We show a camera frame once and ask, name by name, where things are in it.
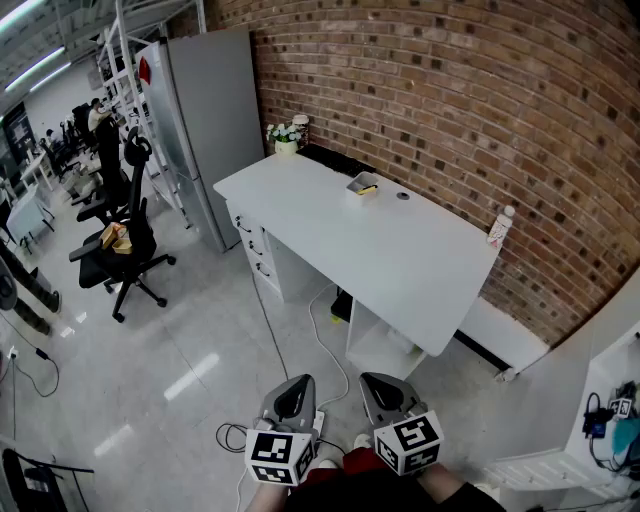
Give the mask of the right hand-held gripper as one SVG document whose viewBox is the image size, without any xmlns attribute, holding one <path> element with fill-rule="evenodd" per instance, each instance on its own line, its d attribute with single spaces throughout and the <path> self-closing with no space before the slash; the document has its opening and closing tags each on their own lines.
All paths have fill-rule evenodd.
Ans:
<svg viewBox="0 0 640 512">
<path fill-rule="evenodd" d="M 444 434 L 437 415 L 404 380 L 362 373 L 359 385 L 376 455 L 398 476 L 437 462 Z"/>
</svg>

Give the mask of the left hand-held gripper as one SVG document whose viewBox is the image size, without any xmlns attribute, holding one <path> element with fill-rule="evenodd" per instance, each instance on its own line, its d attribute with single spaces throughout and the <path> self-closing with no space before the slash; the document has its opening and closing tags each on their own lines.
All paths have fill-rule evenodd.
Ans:
<svg viewBox="0 0 640 512">
<path fill-rule="evenodd" d="M 244 451 L 247 473 L 256 482 L 299 485 L 304 481 L 317 457 L 321 434 L 321 416 L 315 413 L 316 385 L 311 375 L 289 379 L 265 396 L 263 418 L 255 419 L 255 427 L 247 430 Z M 274 422 L 284 420 L 300 421 L 306 427 L 298 432 Z"/>
</svg>

